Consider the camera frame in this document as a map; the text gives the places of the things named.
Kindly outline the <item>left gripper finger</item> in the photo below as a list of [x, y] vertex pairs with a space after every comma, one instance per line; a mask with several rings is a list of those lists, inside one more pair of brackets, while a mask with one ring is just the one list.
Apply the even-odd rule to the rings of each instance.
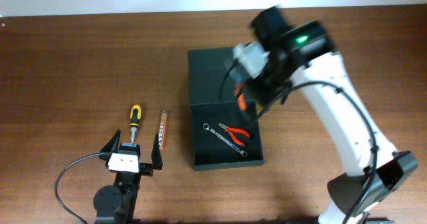
[[151, 152], [151, 160], [153, 169], [155, 170], [162, 170], [163, 169], [163, 160], [161, 158], [161, 151], [159, 148], [159, 134], [157, 133], [155, 135], [155, 139], [153, 142], [153, 149]]
[[118, 129], [113, 137], [100, 150], [101, 153], [116, 153], [121, 136], [121, 130]]

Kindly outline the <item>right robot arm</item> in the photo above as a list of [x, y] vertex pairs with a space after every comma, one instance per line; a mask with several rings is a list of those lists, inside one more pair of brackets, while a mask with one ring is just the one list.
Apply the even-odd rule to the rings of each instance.
[[318, 21], [290, 25], [277, 7], [250, 23], [256, 40], [234, 48], [248, 74], [245, 86], [267, 112], [300, 91], [317, 113], [344, 172], [328, 182], [331, 201], [317, 223], [368, 223], [369, 212], [415, 171], [410, 151], [399, 151], [359, 98], [341, 53]]

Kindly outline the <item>black orange needle-nose pliers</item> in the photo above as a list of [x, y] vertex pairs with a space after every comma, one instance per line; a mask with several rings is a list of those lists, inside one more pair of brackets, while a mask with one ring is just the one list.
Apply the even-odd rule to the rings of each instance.
[[238, 107], [241, 111], [246, 111], [247, 104], [244, 97], [244, 84], [241, 82], [237, 82], [235, 84], [234, 96], [236, 98]]

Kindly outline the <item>silver ring wrench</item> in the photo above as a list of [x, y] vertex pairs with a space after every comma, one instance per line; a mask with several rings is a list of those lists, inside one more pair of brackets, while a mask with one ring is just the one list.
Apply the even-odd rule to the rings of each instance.
[[246, 151], [241, 150], [239, 147], [237, 147], [232, 142], [230, 142], [229, 140], [227, 140], [225, 137], [223, 137], [221, 134], [219, 134], [213, 128], [211, 128], [207, 123], [204, 123], [202, 125], [202, 127], [206, 131], [209, 131], [210, 133], [214, 134], [218, 139], [222, 140], [226, 145], [228, 145], [229, 147], [231, 147], [234, 151], [236, 151], [237, 153], [239, 153], [241, 156], [243, 156], [243, 157], [247, 157], [248, 156], [248, 154], [247, 154]]

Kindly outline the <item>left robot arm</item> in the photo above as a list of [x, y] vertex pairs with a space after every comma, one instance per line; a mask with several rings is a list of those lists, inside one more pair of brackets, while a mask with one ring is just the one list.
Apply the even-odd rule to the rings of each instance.
[[155, 170], [163, 169], [159, 148], [159, 135], [155, 135], [151, 162], [141, 163], [140, 146], [136, 143], [120, 143], [121, 131], [101, 149], [100, 159], [109, 171], [115, 173], [112, 185], [100, 188], [93, 198], [96, 223], [141, 223], [134, 217], [140, 182], [143, 176], [151, 177]]

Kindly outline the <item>small red cutting pliers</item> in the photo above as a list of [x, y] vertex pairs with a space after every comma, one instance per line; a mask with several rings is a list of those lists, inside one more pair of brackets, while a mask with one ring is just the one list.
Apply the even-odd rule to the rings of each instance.
[[223, 123], [218, 123], [218, 126], [222, 128], [233, 140], [233, 142], [241, 147], [245, 147], [246, 143], [243, 141], [240, 141], [236, 135], [245, 137], [246, 139], [250, 139], [250, 133], [246, 131], [245, 129], [230, 127], [228, 125], [225, 125]]

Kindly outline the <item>orange socket bit rail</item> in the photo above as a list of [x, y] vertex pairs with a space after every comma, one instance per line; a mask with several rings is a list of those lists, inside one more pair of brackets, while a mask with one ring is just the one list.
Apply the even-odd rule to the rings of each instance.
[[162, 111], [161, 112], [161, 119], [160, 119], [160, 124], [159, 124], [159, 148], [162, 150], [165, 146], [164, 142], [165, 142], [165, 130], [166, 130], [166, 126], [167, 126], [167, 111]]

